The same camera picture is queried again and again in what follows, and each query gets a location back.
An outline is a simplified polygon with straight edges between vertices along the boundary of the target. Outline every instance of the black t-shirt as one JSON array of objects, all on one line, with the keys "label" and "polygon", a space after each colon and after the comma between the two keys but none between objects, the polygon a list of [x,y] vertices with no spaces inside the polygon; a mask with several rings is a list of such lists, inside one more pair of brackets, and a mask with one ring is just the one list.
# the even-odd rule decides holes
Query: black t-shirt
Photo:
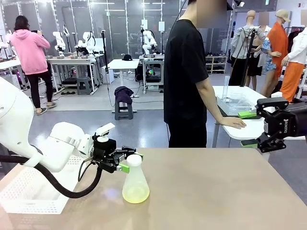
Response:
[{"label": "black t-shirt", "polygon": [[167,41],[164,68],[164,121],[197,127],[207,122],[207,109],[196,83],[208,78],[205,50],[190,20],[178,20]]}]

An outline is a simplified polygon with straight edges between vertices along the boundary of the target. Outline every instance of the orange garment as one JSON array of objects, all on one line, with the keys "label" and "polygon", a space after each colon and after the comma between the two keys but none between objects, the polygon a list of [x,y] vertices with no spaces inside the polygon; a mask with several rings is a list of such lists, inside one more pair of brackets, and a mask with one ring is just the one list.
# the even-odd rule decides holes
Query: orange garment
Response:
[{"label": "orange garment", "polygon": [[268,38],[273,52],[278,51],[282,54],[280,57],[272,58],[273,63],[276,65],[275,78],[279,78],[283,70],[282,60],[288,55],[288,36],[284,28],[279,23],[275,23],[268,34]]},{"label": "orange garment", "polygon": [[283,85],[280,92],[283,93],[283,97],[292,102],[299,80],[301,79],[304,70],[304,65],[297,62],[289,62],[283,77]]}]

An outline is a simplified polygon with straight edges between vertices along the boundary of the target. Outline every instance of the pink hoodie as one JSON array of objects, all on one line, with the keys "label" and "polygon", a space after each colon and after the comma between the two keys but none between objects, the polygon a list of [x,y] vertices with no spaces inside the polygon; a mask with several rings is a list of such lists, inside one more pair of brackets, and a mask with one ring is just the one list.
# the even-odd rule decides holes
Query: pink hoodie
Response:
[{"label": "pink hoodie", "polygon": [[29,30],[17,30],[10,37],[26,75],[47,71],[46,57],[43,48],[50,48],[49,42],[37,33]]}]

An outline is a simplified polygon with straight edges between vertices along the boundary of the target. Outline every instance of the woman in pink hoodie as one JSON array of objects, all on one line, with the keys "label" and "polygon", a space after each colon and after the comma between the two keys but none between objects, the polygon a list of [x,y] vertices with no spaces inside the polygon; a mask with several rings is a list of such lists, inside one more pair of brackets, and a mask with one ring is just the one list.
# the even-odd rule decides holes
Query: woman in pink hoodie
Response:
[{"label": "woman in pink hoodie", "polygon": [[46,84],[47,108],[56,106],[52,102],[52,81],[47,70],[47,62],[43,48],[50,48],[49,42],[38,31],[33,33],[29,31],[28,19],[24,16],[16,18],[14,33],[10,37],[12,45],[15,47],[19,57],[21,67],[25,72],[31,86],[31,96],[36,108],[36,114],[41,115],[47,111],[40,107],[40,98],[38,91],[38,80],[43,79]]}]

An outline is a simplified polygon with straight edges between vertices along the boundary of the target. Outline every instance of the gray plastic stool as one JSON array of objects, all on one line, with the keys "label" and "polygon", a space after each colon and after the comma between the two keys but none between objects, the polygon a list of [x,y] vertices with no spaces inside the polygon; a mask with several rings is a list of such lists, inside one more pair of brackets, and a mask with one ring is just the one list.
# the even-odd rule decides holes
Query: gray plastic stool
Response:
[{"label": "gray plastic stool", "polygon": [[92,85],[89,83],[89,78],[77,78],[77,93],[78,95],[90,95]]},{"label": "gray plastic stool", "polygon": [[133,119],[133,110],[132,104],[127,104],[127,106],[119,106],[118,101],[115,101],[115,120],[120,118],[128,118],[129,120]]}]

